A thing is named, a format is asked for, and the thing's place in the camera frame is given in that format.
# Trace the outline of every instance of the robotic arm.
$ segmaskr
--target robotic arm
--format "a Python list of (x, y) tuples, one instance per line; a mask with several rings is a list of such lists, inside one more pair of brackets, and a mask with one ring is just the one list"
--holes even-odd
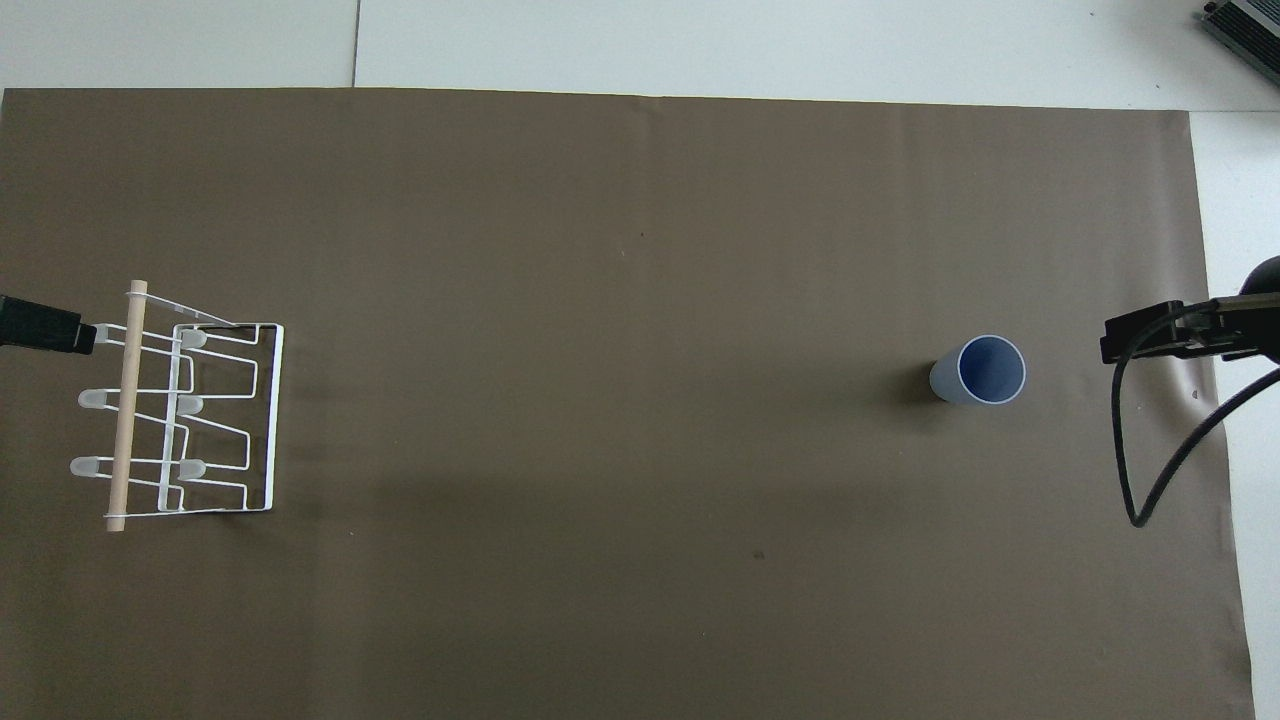
[(79, 313), (0, 295), (0, 345), (90, 355), (97, 328), (79, 319)]
[(1169, 487), (1169, 480), (1192, 450), (1236, 407), (1280, 383), (1280, 369), (1254, 380), (1210, 414), (1174, 452), (1156, 478), (1140, 510), (1135, 509), (1124, 454), (1120, 418), (1120, 383), (1130, 360), (1138, 357), (1203, 357), (1222, 355), (1239, 360), (1265, 355), (1280, 364), (1280, 256), (1258, 265), (1244, 281), (1240, 295), (1215, 297), (1185, 305), (1161, 302), (1106, 322), (1101, 338), (1102, 361), (1115, 364), (1111, 378), (1111, 430), (1115, 441), (1116, 470), (1129, 523), (1142, 528)]

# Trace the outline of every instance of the plastic cup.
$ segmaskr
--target plastic cup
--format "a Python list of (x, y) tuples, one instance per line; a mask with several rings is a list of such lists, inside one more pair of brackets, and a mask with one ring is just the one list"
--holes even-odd
[(1025, 383), (1023, 354), (996, 334), (980, 334), (952, 348), (929, 370), (934, 395), (956, 405), (1004, 405)]

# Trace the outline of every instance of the black cable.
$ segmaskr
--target black cable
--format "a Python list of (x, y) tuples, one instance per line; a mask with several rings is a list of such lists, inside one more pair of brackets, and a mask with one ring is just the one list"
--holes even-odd
[(1125, 351), (1116, 361), (1115, 374), (1111, 377), (1111, 430), (1116, 446), (1116, 470), (1120, 474), (1120, 492), (1124, 495), (1124, 507), (1125, 512), (1129, 515), (1129, 523), (1132, 523), (1135, 528), (1142, 528), (1147, 524), (1147, 520), (1151, 519), (1151, 514), (1156, 509), (1156, 502), (1160, 501), (1160, 496), (1164, 495), (1165, 488), (1169, 487), (1169, 482), (1172, 479), (1174, 473), (1178, 471), (1183, 461), (1192, 454), (1192, 450), (1194, 450), (1196, 446), (1204, 439), (1204, 436), (1212, 432), (1212, 429), (1216, 428), (1219, 423), (1221, 423), (1236, 407), (1244, 405), (1247, 401), (1252, 400), (1268, 387), (1280, 383), (1280, 369), (1272, 370), (1251, 383), (1240, 392), (1235, 393), (1235, 396), (1211, 413), (1208, 418), (1204, 418), (1204, 420), (1202, 420), (1201, 424), (1197, 425), (1189, 436), (1187, 436), (1187, 439), (1183, 441), (1174, 455), (1169, 459), (1169, 462), (1165, 464), (1164, 470), (1160, 471), (1160, 475), (1156, 478), (1156, 483), (1152, 486), (1151, 492), (1147, 495), (1147, 500), (1142, 505), (1142, 511), (1134, 511), (1133, 491), (1129, 487), (1129, 469), (1125, 464), (1124, 456), (1124, 429), (1121, 428), (1120, 421), (1120, 383), (1124, 378), (1125, 366), (1129, 364), (1129, 360), (1133, 359), (1134, 354), (1138, 352), (1138, 348), (1142, 347), (1142, 343), (1144, 343), (1147, 338), (1161, 328), (1187, 315), (1203, 313), (1206, 310), (1216, 310), (1217, 306), (1219, 302), (1216, 300), (1210, 300), (1179, 307), (1160, 319), (1152, 320), (1147, 324), (1147, 327), (1139, 331), (1133, 340), (1129, 341)]

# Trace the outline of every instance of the cup rim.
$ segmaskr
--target cup rim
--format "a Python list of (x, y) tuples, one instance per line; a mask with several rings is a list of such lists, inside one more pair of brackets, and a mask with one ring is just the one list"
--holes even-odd
[[(969, 350), (970, 345), (978, 342), (979, 340), (986, 340), (986, 338), (998, 340), (1000, 342), (1004, 342), (1010, 348), (1012, 348), (1014, 355), (1018, 356), (1018, 366), (1021, 369), (1021, 378), (1018, 380), (1018, 388), (1005, 400), (983, 400), (982, 397), (978, 397), (977, 395), (973, 393), (972, 389), (969, 389), (969, 384), (964, 382), (964, 374), (960, 373), (960, 360), (964, 359), (965, 351)], [(1018, 346), (1014, 345), (1014, 342), (1007, 337), (991, 333), (974, 336), (969, 338), (969, 341), (960, 347), (960, 352), (956, 354), (956, 378), (960, 379), (960, 388), (964, 389), (965, 395), (973, 398), (974, 402), (979, 402), (982, 405), (1006, 405), (1009, 402), (1012, 402), (1019, 395), (1021, 395), (1023, 387), (1027, 386), (1027, 359), (1023, 357), (1023, 351), (1018, 350)]]

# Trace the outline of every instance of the blue cup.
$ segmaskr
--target blue cup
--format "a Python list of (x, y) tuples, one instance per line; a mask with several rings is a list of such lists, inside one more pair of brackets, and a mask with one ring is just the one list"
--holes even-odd
[(1023, 354), (996, 334), (980, 334), (952, 348), (929, 370), (934, 395), (956, 405), (1004, 405), (1025, 383)]

